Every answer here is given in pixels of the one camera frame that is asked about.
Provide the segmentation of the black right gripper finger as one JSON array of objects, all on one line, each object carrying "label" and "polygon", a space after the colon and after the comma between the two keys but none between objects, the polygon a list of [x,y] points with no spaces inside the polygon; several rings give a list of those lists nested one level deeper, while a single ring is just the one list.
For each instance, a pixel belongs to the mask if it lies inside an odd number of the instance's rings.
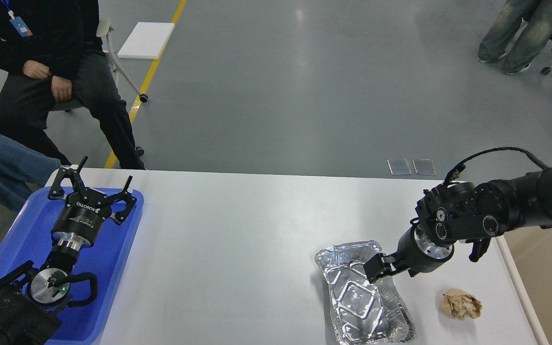
[{"label": "black right gripper finger", "polygon": [[377,253],[363,264],[363,269],[368,282],[374,284],[380,279],[400,273],[397,269],[398,264],[400,264],[400,260],[396,256]]}]

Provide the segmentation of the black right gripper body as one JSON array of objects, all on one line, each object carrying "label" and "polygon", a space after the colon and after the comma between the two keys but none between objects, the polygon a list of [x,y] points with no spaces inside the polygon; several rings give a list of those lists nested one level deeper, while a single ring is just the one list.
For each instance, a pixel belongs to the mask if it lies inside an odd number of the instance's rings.
[{"label": "black right gripper body", "polygon": [[441,247],[434,244],[425,234],[425,230],[412,225],[397,243],[397,250],[393,253],[396,259],[393,267],[397,274],[407,271],[414,277],[419,273],[430,273],[438,269],[453,254],[453,246]]}]

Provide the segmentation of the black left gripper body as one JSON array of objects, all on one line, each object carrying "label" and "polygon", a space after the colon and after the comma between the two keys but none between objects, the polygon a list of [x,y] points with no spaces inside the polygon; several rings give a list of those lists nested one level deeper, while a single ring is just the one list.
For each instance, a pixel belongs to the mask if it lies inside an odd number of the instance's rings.
[{"label": "black left gripper body", "polygon": [[51,231],[52,244],[77,241],[81,248],[94,246],[105,219],[112,214],[112,205],[118,202],[94,188],[88,188],[83,196],[72,192],[67,197],[62,188],[51,188],[50,199],[64,200],[63,210]]}]

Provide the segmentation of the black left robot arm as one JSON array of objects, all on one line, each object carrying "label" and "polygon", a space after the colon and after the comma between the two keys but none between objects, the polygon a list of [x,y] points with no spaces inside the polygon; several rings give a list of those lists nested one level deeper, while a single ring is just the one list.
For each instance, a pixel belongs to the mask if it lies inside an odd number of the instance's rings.
[{"label": "black left robot arm", "polygon": [[86,186],[60,168],[31,195],[0,247],[0,345],[96,339],[137,229],[144,199]]}]

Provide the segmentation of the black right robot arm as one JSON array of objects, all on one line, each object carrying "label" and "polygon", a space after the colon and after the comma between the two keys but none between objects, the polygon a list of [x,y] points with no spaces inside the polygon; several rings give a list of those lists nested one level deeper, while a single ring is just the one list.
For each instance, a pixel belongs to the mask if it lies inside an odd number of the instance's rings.
[{"label": "black right robot arm", "polygon": [[443,183],[424,190],[397,250],[378,253],[363,265],[368,282],[405,271],[432,272],[453,257],[457,241],[473,244],[469,260],[477,262],[492,238],[523,227],[552,229],[552,167],[529,151],[526,155],[539,171],[480,185],[456,182],[466,162],[456,164]]}]

